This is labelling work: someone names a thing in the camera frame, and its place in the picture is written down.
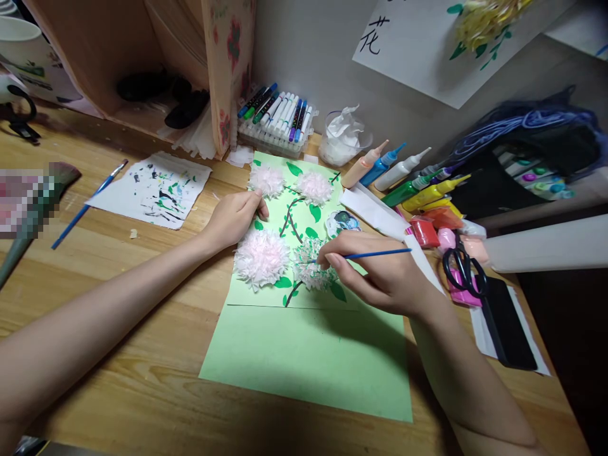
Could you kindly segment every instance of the yellow paint bottle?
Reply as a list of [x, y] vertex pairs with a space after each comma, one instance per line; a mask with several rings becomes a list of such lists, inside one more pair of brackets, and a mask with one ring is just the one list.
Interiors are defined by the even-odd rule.
[[402, 204], [402, 207], [406, 211], [411, 212], [418, 209], [419, 207], [426, 206], [429, 203], [432, 203], [436, 200], [440, 200], [445, 196], [446, 193], [451, 192], [456, 188], [458, 184], [460, 184], [462, 181], [466, 181], [470, 177], [471, 175], [467, 174], [466, 176], [461, 177], [460, 179], [444, 180], [439, 184], [427, 187], [424, 190], [420, 191], [420, 193], [414, 195], [410, 199], [407, 199]]

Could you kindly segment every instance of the blue paintbrush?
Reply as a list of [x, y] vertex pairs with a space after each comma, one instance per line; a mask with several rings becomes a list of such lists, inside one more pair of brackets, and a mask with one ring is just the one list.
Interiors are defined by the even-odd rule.
[[[100, 187], [97, 189], [97, 191], [95, 193], [93, 193], [93, 196], [97, 195], [105, 187], [107, 187], [110, 184], [110, 182], [114, 180], [114, 178], [120, 172], [120, 170], [123, 169], [128, 162], [129, 162], [128, 160], [124, 159], [122, 161], [122, 163], [118, 166], [118, 168], [116, 168], [114, 171], [112, 171], [112, 173], [108, 176], [108, 178], [103, 181], [103, 184], [100, 185]], [[84, 205], [84, 207], [82, 209], [80, 209], [80, 212], [78, 214], [76, 214], [76, 217], [74, 217], [74, 219], [70, 222], [70, 224], [67, 226], [67, 228], [65, 230], [63, 230], [59, 239], [57, 239], [55, 241], [55, 243], [51, 246], [51, 248], [53, 250], [55, 250], [59, 246], [59, 244], [61, 244], [61, 242], [65, 239], [65, 237], [68, 235], [68, 233], [70, 231], [72, 231], [72, 228], [74, 228], [74, 226], [82, 218], [82, 216], [85, 214], [85, 212], [89, 210], [90, 207], [91, 206], [89, 206], [89, 205]]]
[[[347, 255], [344, 257], [345, 260], [354, 260], [355, 258], [365, 258], [365, 257], [379, 257], [380, 255], [390, 255], [392, 253], [403, 253], [407, 251], [412, 251], [412, 249], [397, 249], [397, 250], [384, 250], [382, 252], [370, 252], [370, 253], [357, 253], [356, 255]], [[306, 262], [306, 264], [316, 263], [316, 260], [311, 260]]]

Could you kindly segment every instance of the blue paint bottle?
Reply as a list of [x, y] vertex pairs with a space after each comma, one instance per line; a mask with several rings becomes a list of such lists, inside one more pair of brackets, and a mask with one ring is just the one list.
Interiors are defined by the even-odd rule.
[[374, 166], [359, 181], [361, 182], [361, 185], [368, 187], [369, 184], [371, 184], [378, 177], [387, 172], [391, 165], [397, 160], [397, 155], [399, 155], [399, 151], [403, 149], [406, 144], [407, 143], [404, 142], [394, 151], [387, 152], [384, 156], [378, 158], [374, 163]]

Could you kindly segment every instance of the large brush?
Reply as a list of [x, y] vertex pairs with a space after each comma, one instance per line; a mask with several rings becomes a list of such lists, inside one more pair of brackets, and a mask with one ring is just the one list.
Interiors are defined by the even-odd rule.
[[38, 237], [44, 221], [59, 203], [61, 194], [79, 177], [80, 171], [72, 165], [63, 162], [49, 164], [49, 174], [44, 176], [33, 203], [28, 206], [27, 214], [17, 229], [13, 245], [0, 268], [0, 289], [10, 277], [32, 240]]

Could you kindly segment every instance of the hand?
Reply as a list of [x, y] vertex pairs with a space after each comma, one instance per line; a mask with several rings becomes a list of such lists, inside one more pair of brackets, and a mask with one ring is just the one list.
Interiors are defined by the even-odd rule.
[[343, 256], [373, 251], [397, 250], [403, 244], [377, 234], [342, 231], [319, 251], [317, 264], [330, 265], [340, 281], [369, 305], [391, 314], [422, 317], [445, 297], [424, 277], [410, 253], [369, 256], [353, 260], [367, 275], [359, 274]]
[[227, 195], [217, 203], [200, 236], [207, 238], [217, 251], [234, 245], [249, 229], [256, 211], [262, 220], [268, 219], [268, 207], [261, 190]]

